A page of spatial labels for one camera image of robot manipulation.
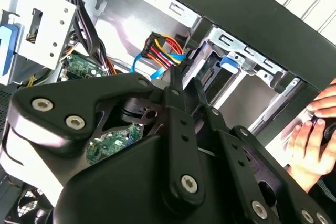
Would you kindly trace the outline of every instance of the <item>motherboard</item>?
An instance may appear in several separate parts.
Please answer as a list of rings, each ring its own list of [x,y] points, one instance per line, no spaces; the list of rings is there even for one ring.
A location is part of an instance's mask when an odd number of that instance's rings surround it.
[[[87,57],[74,53],[63,62],[59,81],[101,76],[106,76],[105,71]],[[132,124],[126,130],[109,132],[102,137],[94,138],[86,148],[87,161],[93,165],[140,140],[142,134],[143,125]]]
[[[63,63],[63,70],[60,77],[62,81],[71,81],[105,75],[105,71],[89,60],[88,57],[71,54]]]
[[[87,161],[93,165],[104,158],[117,153],[142,138],[143,126],[132,124],[126,130],[110,132],[89,142]]]

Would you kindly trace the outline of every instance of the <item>green circuit board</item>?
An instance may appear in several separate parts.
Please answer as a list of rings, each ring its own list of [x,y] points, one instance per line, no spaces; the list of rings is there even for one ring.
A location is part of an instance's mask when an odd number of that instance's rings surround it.
[[[132,124],[127,130],[115,131],[95,138],[87,146],[87,161],[93,165],[130,146],[142,138],[143,126]]]
[[[69,80],[106,75],[106,73],[100,67],[80,55],[72,54],[70,55],[70,59],[67,59],[67,61],[67,76]]]

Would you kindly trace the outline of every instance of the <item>fan grille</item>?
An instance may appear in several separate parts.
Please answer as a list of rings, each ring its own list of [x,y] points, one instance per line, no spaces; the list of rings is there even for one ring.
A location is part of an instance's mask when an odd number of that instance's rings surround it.
[[[37,189],[37,192],[40,195],[42,194],[42,191],[40,189]],[[31,191],[28,191],[25,194],[25,197],[34,197],[34,194]],[[35,209],[36,205],[37,205],[37,201],[33,201],[33,202],[30,202],[30,203],[24,205],[22,208],[17,207],[17,212],[18,212],[19,217],[21,217],[25,213]]]

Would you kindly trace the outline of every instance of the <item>blue cable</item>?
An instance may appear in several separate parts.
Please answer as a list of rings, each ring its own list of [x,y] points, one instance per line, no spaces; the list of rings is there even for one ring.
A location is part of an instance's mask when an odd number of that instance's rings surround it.
[[[136,63],[138,60],[140,60],[141,57],[142,57],[141,54],[138,54],[138,55],[136,56],[136,58],[134,59],[134,62],[133,62],[132,67],[131,67],[131,73],[134,73],[134,72],[135,72],[135,63]]]
[[[162,57],[164,57],[165,59],[167,59],[166,55],[164,54],[161,54]],[[176,60],[179,60],[179,61],[182,61],[184,60],[185,58],[185,55],[176,55],[176,54],[170,54],[174,59]],[[131,67],[131,73],[134,73],[135,72],[135,63],[140,60],[141,58],[141,54],[138,54],[135,59],[134,59],[134,62],[132,64],[132,67]],[[150,77],[151,79],[156,79],[157,77],[161,76],[163,73],[165,72],[165,69],[164,68],[160,68],[159,70],[157,70],[154,74],[152,74]]]
[[[157,70],[154,74],[151,75],[151,79],[156,79],[157,77],[159,77],[160,75],[162,75],[166,70],[164,68],[160,68],[159,70]]]

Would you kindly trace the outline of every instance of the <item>blue tab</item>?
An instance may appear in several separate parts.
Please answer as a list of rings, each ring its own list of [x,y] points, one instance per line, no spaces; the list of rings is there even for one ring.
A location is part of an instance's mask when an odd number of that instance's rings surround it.
[[[220,66],[233,74],[237,74],[239,70],[238,63],[231,60],[230,58],[227,58],[226,56],[222,58]]]
[[[11,24],[0,26],[0,74],[6,75],[11,67],[19,29]]]

